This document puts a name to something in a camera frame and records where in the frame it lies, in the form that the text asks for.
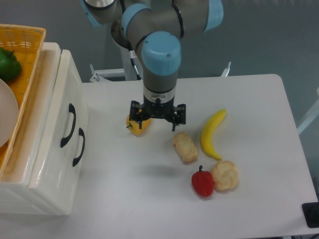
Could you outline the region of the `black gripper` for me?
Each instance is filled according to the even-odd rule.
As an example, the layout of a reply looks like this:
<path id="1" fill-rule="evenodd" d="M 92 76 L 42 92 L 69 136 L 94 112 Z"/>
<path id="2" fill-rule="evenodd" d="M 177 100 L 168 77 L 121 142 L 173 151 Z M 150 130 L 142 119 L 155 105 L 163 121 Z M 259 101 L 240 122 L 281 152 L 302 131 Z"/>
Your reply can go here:
<path id="1" fill-rule="evenodd" d="M 186 104 L 173 106 L 174 98 L 166 103 L 162 103 L 160 99 L 151 102 L 144 97 L 144 104 L 137 101 L 131 101 L 130 120 L 135 121 L 142 129 L 143 121 L 148 119 L 165 119 L 171 121 L 172 131 L 176 126 L 186 124 Z"/>

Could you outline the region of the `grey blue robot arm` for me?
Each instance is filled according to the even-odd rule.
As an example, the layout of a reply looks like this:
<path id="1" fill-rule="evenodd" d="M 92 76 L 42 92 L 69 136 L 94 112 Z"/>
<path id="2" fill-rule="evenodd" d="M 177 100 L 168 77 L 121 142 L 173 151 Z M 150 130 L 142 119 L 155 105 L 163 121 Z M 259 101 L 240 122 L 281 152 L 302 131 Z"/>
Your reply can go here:
<path id="1" fill-rule="evenodd" d="M 144 101 L 131 102 L 129 119 L 138 125 L 149 119 L 185 124 L 186 106 L 174 106 L 180 40 L 219 26 L 222 2 L 174 0 L 161 11 L 152 10 L 143 0 L 84 0 L 81 4 L 92 25 L 120 22 L 124 39 L 142 66 Z"/>

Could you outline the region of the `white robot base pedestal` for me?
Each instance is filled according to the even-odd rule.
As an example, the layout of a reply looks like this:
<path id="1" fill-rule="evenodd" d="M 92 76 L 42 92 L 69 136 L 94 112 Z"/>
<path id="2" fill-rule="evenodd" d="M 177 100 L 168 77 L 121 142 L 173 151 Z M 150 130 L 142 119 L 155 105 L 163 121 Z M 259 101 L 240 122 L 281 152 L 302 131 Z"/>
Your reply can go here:
<path id="1" fill-rule="evenodd" d="M 139 62 L 139 59 L 133 50 L 130 42 L 124 35 L 124 29 L 121 25 L 121 21 L 114 21 L 111 25 L 111 36 L 114 43 L 119 47 L 122 68 L 119 69 L 103 69 L 95 70 L 93 65 L 90 65 L 92 77 L 90 82 L 98 83 L 109 81 L 135 81 L 142 80 L 143 69 Z"/>

